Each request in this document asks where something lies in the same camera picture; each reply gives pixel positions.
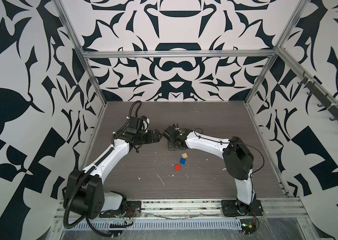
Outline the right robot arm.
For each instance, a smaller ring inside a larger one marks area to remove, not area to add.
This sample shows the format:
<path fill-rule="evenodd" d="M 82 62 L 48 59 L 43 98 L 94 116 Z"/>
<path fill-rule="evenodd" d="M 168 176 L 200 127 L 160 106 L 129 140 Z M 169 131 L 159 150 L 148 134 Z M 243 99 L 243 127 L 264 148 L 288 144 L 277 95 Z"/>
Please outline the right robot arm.
<path fill-rule="evenodd" d="M 237 188 L 237 200 L 228 205 L 228 215 L 247 216 L 251 212 L 256 198 L 252 181 L 254 156 L 239 137 L 219 139 L 195 130 L 179 129 L 176 125 L 167 127 L 163 136 L 174 149 L 200 150 L 223 159 Z"/>

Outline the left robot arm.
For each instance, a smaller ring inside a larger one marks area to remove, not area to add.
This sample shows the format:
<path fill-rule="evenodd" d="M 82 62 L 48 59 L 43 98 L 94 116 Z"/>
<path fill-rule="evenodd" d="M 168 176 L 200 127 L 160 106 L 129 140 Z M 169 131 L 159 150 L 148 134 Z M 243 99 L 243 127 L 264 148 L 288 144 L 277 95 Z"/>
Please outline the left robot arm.
<path fill-rule="evenodd" d="M 106 193 L 104 182 L 118 162 L 131 150 L 142 145 L 158 143 L 159 130 L 149 130 L 150 120 L 146 116 L 130 117 L 128 123 L 118 133 L 111 136 L 111 144 L 91 164 L 82 170 L 73 170 L 69 177 L 64 195 L 64 220 L 70 213 L 94 219 L 100 213 L 114 211 L 118 214 L 126 208 L 127 198 L 114 191 Z"/>

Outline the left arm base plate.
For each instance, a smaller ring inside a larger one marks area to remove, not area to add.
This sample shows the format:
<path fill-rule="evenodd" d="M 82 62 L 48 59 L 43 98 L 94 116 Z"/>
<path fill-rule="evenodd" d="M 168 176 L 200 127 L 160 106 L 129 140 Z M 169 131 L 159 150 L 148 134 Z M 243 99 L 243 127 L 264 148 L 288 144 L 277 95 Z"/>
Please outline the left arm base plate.
<path fill-rule="evenodd" d="M 116 218 L 122 216 L 124 218 L 133 217 L 141 212 L 141 201 L 123 201 L 117 210 L 107 210 L 101 212 L 100 218 Z"/>

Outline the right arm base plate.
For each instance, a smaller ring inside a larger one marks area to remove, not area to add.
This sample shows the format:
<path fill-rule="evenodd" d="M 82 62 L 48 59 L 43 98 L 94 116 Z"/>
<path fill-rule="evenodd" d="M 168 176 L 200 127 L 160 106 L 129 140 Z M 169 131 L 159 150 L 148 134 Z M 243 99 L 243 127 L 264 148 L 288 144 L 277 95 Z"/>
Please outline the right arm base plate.
<path fill-rule="evenodd" d="M 263 216 L 262 204 L 257 199 L 249 205 L 238 200 L 222 200 L 221 205 L 225 217 Z"/>

